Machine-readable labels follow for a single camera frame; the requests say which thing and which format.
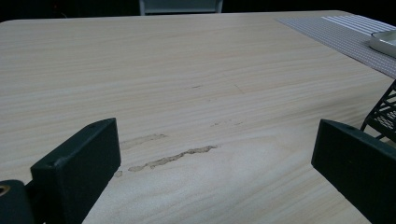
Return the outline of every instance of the striped mat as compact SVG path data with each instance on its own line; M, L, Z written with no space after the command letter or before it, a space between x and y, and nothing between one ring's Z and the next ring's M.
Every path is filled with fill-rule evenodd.
M371 33L396 30L394 26L359 15L277 21L396 79L396 59L370 48Z

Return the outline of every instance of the black wire rack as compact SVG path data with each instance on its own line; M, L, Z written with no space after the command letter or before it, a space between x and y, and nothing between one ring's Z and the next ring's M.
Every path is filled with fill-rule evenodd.
M367 115L361 130L364 131L367 125L380 133L377 139L387 137L396 142L396 80Z

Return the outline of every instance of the table surface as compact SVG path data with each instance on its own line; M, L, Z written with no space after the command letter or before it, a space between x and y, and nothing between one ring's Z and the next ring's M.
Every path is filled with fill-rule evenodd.
M84 223L369 223L310 160L320 119L360 127L392 79L275 20L346 14L1 23L0 179L116 118Z

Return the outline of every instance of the wooden table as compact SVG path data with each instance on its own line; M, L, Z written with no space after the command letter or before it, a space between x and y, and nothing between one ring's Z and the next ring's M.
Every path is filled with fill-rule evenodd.
M345 14L4 22L0 179L116 118L84 223L368 223L310 160L320 119L360 127L392 79L275 20Z

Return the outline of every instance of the dark background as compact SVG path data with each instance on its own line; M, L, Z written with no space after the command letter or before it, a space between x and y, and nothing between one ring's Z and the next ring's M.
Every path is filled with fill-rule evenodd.
M395 4L391 1L363 3L349 0L259 1L223 0L222 13L342 10L396 26ZM138 0L0 0L0 21L78 17L138 16Z

